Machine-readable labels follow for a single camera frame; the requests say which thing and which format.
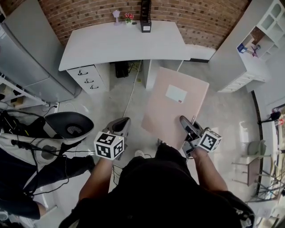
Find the white label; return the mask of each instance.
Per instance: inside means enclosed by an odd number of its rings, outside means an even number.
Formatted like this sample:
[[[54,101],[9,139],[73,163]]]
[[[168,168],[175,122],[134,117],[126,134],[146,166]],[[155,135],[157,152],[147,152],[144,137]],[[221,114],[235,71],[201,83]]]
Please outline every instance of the white label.
[[[183,104],[186,94],[187,94],[187,91],[184,91],[174,85],[169,85],[165,96],[167,96],[168,98],[178,103]]]
[[[144,26],[144,27],[143,27],[143,30],[144,30],[144,31],[150,31],[150,30],[151,30],[151,27],[150,27],[150,26]]]

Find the refrigerator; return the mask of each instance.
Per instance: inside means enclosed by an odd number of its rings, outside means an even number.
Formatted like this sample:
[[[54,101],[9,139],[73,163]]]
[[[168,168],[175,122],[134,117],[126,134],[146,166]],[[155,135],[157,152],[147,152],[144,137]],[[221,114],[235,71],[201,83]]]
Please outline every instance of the refrigerator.
[[[0,72],[46,102],[61,102],[80,92],[58,71],[64,52],[37,0],[26,0],[0,24]]]

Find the pink board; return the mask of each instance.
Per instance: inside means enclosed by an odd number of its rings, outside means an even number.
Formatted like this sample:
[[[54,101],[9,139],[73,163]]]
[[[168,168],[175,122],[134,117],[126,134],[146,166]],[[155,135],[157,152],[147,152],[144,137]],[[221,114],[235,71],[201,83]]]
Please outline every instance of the pink board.
[[[142,128],[179,150],[187,136],[179,117],[197,117],[209,83],[160,67],[142,120]]]

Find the brick wall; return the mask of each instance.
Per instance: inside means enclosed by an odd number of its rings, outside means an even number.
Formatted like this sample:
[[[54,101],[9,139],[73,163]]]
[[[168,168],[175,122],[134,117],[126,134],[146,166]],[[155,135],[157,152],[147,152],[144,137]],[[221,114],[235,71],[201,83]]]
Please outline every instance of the brick wall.
[[[7,15],[24,0],[0,0]],[[218,48],[251,0],[152,0],[151,19],[176,22],[186,44]],[[114,10],[139,19],[139,0],[39,0],[62,44],[74,29],[115,21]]]

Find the tile floor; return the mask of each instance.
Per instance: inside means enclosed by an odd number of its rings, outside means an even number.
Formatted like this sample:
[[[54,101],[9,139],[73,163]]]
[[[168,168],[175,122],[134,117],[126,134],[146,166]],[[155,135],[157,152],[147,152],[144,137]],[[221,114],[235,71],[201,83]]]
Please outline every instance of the tile floor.
[[[197,121],[202,127],[208,126],[223,136],[219,148],[210,154],[210,157],[225,179],[229,190],[242,200],[248,200],[255,186],[247,187],[233,182],[233,178],[246,181],[246,174],[241,174],[242,170],[232,165],[231,162],[238,161],[241,155],[246,154],[249,142],[259,139],[257,117],[251,94],[248,94],[244,88],[229,94],[215,92],[211,87],[211,73],[208,70],[208,65],[204,63],[184,62],[179,71],[210,83]],[[135,75],[136,72],[132,72],[127,78],[113,78],[110,92],[90,97],[82,91],[74,100],[60,103],[60,112],[76,111],[86,115],[94,122],[94,130],[85,141],[75,148],[76,150],[93,151],[93,140],[97,132],[110,121],[123,116]],[[132,120],[127,140],[128,148],[122,159],[115,162],[121,167],[127,165],[137,149],[143,150],[151,156],[154,156],[156,151],[157,138],[140,127],[150,92],[144,88],[142,73],[138,75],[138,78],[141,79],[141,82],[136,83],[132,100],[126,112],[126,116]],[[87,154],[87,152],[69,153],[68,156],[86,156]],[[194,179],[198,181],[194,161],[189,160],[187,164]],[[86,172],[81,176],[71,178],[67,185],[47,196],[46,205],[50,207],[56,204],[61,211],[61,216],[69,215],[75,207],[78,193],[89,175],[89,172]],[[45,188],[57,187],[61,183],[58,182]],[[114,186],[113,180],[111,180],[110,188],[112,189]]]

